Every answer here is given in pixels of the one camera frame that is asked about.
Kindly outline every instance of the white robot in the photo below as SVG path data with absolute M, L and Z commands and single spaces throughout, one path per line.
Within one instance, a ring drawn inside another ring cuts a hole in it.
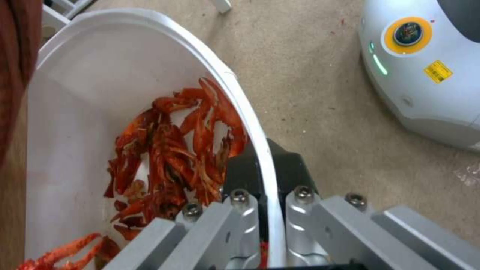
M 480 1 L 366 0 L 363 61 L 409 130 L 480 151 Z

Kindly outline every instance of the beige carpet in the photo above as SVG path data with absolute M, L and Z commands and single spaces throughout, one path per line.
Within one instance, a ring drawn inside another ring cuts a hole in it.
M 480 184 L 453 174 L 480 156 L 407 132 L 360 60 L 360 0 L 98 0 L 170 16 L 238 75 L 267 135 L 300 153 L 323 196 L 355 191 L 376 209 L 406 204 L 480 246 Z

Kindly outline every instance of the white object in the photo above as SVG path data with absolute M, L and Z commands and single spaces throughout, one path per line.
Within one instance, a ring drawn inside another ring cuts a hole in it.
M 285 265 L 272 156 L 235 74 L 180 25 L 141 9 L 78 15 L 40 50 L 28 90 L 27 258 L 107 231 L 105 168 L 115 137 L 154 98 L 196 86 L 202 76 L 224 89 L 250 136 L 268 196 L 268 263 Z
M 430 24 L 432 38 L 416 53 L 395 53 L 385 44 L 387 29 L 411 16 Z M 480 43 L 459 32 L 438 0 L 367 0 L 359 36 L 363 61 L 377 92 L 407 129 L 449 145 L 480 150 Z M 453 72 L 441 83 L 424 72 L 434 61 Z
M 69 22 L 69 19 L 43 4 L 42 26 L 47 25 L 53 27 L 55 32 L 58 33 L 60 29 L 66 26 Z
M 232 8 L 229 0 L 210 0 L 210 2 L 215 6 L 216 10 L 220 13 L 226 13 Z
M 67 19 L 72 19 L 82 11 L 93 0 L 77 0 L 75 3 L 70 0 L 52 0 L 55 4 L 61 6 L 65 12 L 62 13 Z

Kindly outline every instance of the food waste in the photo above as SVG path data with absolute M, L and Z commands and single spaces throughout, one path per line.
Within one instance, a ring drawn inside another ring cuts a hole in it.
M 193 192 L 205 206 L 220 201 L 227 160 L 240 154 L 248 142 L 239 115 L 220 87 L 204 77 L 198 82 L 198 88 L 184 88 L 173 92 L 172 97 L 155 99 L 151 108 L 140 113 L 115 140 L 116 156 L 108 161 L 110 182 L 104 197 L 115 200 L 117 213 L 110 223 L 127 241 L 154 218 L 175 219 L 187 203 L 185 190 Z M 180 126 L 172 123 L 171 113 L 192 108 Z M 214 130 L 219 122 L 228 127 L 228 132 L 214 152 Z M 185 141 L 190 132 L 193 151 Z M 148 154 L 149 163 L 147 187 L 143 180 L 135 179 L 144 154 Z M 78 261 L 55 266 L 98 238 L 98 243 Z M 119 252 L 119 245 L 107 235 L 91 233 L 37 260 L 28 259 L 17 269 L 79 270 L 93 258 L 101 268 Z

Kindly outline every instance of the green led light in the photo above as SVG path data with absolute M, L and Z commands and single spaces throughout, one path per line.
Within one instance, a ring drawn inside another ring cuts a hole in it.
M 378 57 L 376 54 L 373 55 L 373 60 L 375 60 L 375 64 L 377 64 L 378 68 L 380 69 L 380 71 L 384 74 L 384 75 L 387 75 L 388 74 L 388 71 L 387 69 L 382 65 L 382 63 L 380 63 L 380 60 L 378 60 Z

